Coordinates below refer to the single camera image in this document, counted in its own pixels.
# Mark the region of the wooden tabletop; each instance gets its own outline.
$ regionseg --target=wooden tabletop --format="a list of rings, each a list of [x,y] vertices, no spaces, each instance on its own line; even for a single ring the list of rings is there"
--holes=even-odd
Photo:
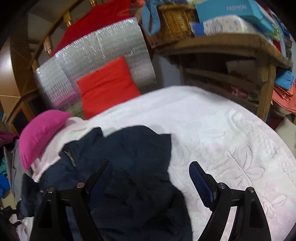
[[[264,55],[275,65],[289,68],[292,62],[267,40],[257,34],[216,34],[184,39],[155,49],[161,55],[178,55],[188,53],[223,53],[257,58]]]

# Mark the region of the metal bolt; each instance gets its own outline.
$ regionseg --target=metal bolt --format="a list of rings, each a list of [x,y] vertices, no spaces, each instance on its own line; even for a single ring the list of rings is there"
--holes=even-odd
[[[249,192],[255,192],[255,189],[253,187],[248,187]]]
[[[85,185],[84,183],[78,183],[78,184],[76,185],[76,187],[77,187],[77,188],[83,188],[84,185]]]
[[[218,187],[221,189],[224,189],[226,187],[225,183],[218,183]]]
[[[54,192],[54,188],[48,188],[48,189],[47,189],[47,192],[48,192],[48,193],[53,193],[53,192]]]

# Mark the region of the pink pillow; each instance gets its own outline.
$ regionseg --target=pink pillow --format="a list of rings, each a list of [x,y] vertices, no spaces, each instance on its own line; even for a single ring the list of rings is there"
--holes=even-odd
[[[36,116],[20,134],[20,156],[27,170],[38,158],[51,138],[62,128],[71,116],[60,110],[47,110]]]

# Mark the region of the white bedspread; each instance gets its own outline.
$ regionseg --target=white bedspread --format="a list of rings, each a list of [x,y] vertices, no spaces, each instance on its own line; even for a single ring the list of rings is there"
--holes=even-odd
[[[189,164],[198,161],[206,173],[230,188],[253,186],[267,217],[273,241],[285,239],[296,222],[296,160],[280,137],[248,110],[197,87],[176,86],[142,95],[88,121],[70,118],[66,127],[36,160],[33,178],[55,163],[63,145],[94,127],[104,135],[127,126],[145,125],[172,134],[171,182],[186,200],[194,239],[202,233],[210,210],[191,182]],[[222,240],[234,220],[232,208]]]

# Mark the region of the blue box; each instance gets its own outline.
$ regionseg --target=blue box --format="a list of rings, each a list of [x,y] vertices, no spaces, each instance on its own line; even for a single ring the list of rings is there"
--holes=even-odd
[[[238,15],[265,34],[275,34],[272,18],[254,0],[206,0],[195,5],[200,22],[214,17]]]

